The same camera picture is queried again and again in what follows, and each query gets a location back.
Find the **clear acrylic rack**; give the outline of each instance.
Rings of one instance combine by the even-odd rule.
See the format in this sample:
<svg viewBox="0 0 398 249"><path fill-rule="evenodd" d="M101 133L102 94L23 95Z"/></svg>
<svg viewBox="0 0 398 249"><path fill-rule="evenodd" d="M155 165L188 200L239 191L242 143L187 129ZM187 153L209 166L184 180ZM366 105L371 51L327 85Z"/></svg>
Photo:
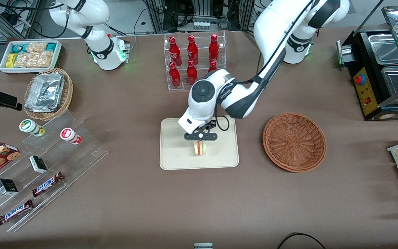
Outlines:
<svg viewBox="0 0 398 249"><path fill-rule="evenodd" d="M7 232L15 232L22 227L108 154L103 145L85 129L83 121L69 110L50 120L44 127L44 136L27 137L18 145L22 153L20 158L0 170L0 178L12 179L19 191L13 196L0 193L0 216L24 204L28 199L32 199L34 205L32 210L25 211L3 224L1 227ZM66 127L72 128L82 137L80 144L73 145L60 138L60 131ZM46 174L33 171L29 161L32 155L42 157L49 169ZM39 196L33 197L32 190L58 172L62 172L65 178Z"/></svg>
<svg viewBox="0 0 398 249"><path fill-rule="evenodd" d="M216 67L218 69L225 69L226 68L225 32L220 31L220 32L203 32L203 33L174 33L174 34L167 34L164 36L165 70L167 71L167 84L169 90L189 90L191 88L191 85L188 83L188 77L187 77L188 35L195 36L195 41L198 46L199 63L195 66L198 72L197 80L202 79L208 73L208 69L210 68L210 62L208 61L208 46L210 45L212 34L218 35L219 60L217 61ZM177 67L180 74L179 88L173 87L169 75L169 70L170 70L169 63L171 61L169 38L171 36L174 36L176 38L176 44L179 46L180 57L182 59L182 65Z"/></svg>

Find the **red switch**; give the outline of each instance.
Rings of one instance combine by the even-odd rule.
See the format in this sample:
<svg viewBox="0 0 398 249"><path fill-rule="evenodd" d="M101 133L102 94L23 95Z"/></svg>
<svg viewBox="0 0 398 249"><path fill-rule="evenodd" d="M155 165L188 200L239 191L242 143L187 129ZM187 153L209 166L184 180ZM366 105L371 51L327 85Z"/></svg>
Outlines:
<svg viewBox="0 0 398 249"><path fill-rule="evenodd" d="M357 85L360 85L363 81L362 76L358 75L354 78L354 83L356 83Z"/></svg>

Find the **table surface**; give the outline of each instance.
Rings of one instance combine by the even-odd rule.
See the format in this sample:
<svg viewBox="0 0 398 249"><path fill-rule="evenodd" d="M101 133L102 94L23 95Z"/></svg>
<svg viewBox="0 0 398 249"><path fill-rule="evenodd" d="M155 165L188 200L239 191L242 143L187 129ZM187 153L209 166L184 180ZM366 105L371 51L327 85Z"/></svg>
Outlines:
<svg viewBox="0 0 398 249"><path fill-rule="evenodd" d="M160 123L183 114L188 92L167 90L163 35L139 37L114 71L98 68L82 39L62 40L70 109L111 152L18 232L0 227L0 248L276 248L292 232L327 248L398 248L398 171L386 151L398 144L398 121L363 121L349 73L336 66L335 42L350 32L321 30L302 63L281 65L236 121L237 167L173 171L159 167ZM228 71L249 79L257 47L242 32L226 35ZM31 77L1 73L0 90L23 99ZM286 172L265 154L262 130L282 112L322 128L328 150L317 169ZM26 117L0 108L0 141L27 137L18 130Z"/></svg>

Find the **yellow snack package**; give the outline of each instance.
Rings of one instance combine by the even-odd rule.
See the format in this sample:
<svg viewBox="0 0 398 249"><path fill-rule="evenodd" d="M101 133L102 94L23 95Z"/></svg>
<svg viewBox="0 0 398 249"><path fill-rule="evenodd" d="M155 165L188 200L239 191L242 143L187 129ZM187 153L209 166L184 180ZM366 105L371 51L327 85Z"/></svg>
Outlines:
<svg viewBox="0 0 398 249"><path fill-rule="evenodd" d="M9 54L7 56L6 68L13 68L13 63L16 61L18 54Z"/></svg>

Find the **yellow panel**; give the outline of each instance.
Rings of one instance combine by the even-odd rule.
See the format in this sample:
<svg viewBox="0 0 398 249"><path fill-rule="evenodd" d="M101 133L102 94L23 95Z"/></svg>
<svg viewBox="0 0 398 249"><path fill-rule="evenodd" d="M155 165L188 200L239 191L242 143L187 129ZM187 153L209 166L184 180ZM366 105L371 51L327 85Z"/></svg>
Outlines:
<svg viewBox="0 0 398 249"><path fill-rule="evenodd" d="M370 114L372 111L376 110L378 105L376 101L376 97L374 96L374 92L372 91L371 84L368 80L368 74L366 73L365 68L362 68L354 77L353 80L360 76L361 74L365 75L365 83L363 85L354 84L356 86L357 95L359 95L360 105L362 106L363 113L365 115Z"/></svg>

